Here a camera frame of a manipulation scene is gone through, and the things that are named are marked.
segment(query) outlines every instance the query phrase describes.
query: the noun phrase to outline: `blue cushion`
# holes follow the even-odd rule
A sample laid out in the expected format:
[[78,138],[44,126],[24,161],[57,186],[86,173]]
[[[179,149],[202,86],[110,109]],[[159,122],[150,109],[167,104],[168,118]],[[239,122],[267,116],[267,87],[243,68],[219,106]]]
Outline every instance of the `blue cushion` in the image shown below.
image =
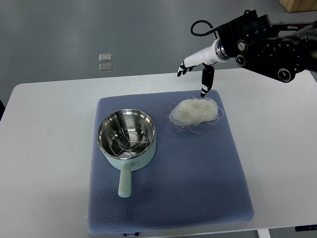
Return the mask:
[[[252,219],[254,211],[226,115],[215,125],[194,127],[201,134],[178,132],[168,119],[170,104],[191,96],[199,98],[200,91],[100,99],[93,141],[89,233],[142,232]],[[208,97],[224,110],[215,90]],[[120,171],[98,147],[97,130],[109,114],[131,108],[154,120],[157,150],[149,164],[132,172],[132,194],[121,198],[117,194]]]

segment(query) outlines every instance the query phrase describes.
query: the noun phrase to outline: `robotic hand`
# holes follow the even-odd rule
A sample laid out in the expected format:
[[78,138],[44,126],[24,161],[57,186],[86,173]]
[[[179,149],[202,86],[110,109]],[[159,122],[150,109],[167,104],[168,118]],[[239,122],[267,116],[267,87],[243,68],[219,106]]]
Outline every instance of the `robotic hand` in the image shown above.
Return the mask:
[[[206,23],[211,30],[197,34],[193,28]],[[279,36],[280,31],[295,31],[288,36]],[[193,67],[205,66],[202,77],[204,97],[211,89],[214,75],[213,64],[236,58],[245,69],[287,83],[295,74],[305,69],[317,71],[317,21],[300,24],[270,24],[268,16],[257,16],[255,10],[246,10],[244,15],[216,28],[204,20],[191,27],[195,36],[214,34],[210,47],[188,56],[180,65],[177,76],[191,71]]]

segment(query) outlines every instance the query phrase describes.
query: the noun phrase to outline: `rice noodles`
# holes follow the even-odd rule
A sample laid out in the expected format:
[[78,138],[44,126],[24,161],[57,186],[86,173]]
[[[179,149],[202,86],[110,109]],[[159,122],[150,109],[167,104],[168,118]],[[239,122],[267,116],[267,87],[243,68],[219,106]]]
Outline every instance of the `rice noodles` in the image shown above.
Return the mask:
[[[218,109],[222,111],[222,116],[220,117]],[[223,117],[223,114],[223,110],[218,107],[213,99],[198,99],[193,97],[192,99],[181,101],[173,110],[171,110],[168,117],[178,130],[189,129],[193,133],[200,133],[194,131],[192,126],[197,126],[202,122],[215,124]]]

